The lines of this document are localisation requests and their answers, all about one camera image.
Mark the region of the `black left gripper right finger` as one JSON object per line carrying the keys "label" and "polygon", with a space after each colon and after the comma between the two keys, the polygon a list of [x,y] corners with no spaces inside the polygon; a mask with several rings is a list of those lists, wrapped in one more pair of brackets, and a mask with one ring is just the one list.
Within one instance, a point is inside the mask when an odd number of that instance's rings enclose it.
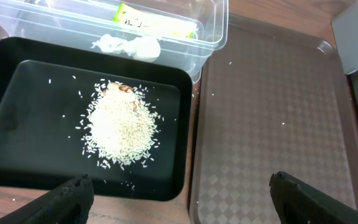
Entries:
{"label": "black left gripper right finger", "polygon": [[286,172],[272,174],[270,196],[284,224],[358,224],[358,211]]}

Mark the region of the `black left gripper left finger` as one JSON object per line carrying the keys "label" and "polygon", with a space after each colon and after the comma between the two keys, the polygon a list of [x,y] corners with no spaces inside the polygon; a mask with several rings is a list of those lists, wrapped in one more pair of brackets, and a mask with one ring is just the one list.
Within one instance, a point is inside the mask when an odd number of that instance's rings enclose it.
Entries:
{"label": "black left gripper left finger", "polygon": [[94,202],[88,175],[79,175],[0,218],[0,224],[86,224]]}

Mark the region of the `green orange snack wrapper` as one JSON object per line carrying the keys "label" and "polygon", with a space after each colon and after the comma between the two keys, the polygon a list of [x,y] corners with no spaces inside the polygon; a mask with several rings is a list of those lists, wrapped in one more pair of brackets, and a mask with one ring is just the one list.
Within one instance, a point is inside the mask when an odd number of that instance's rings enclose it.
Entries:
{"label": "green orange snack wrapper", "polygon": [[159,36],[193,38],[198,30],[197,24],[193,22],[142,12],[123,2],[120,3],[112,21],[152,32]]}

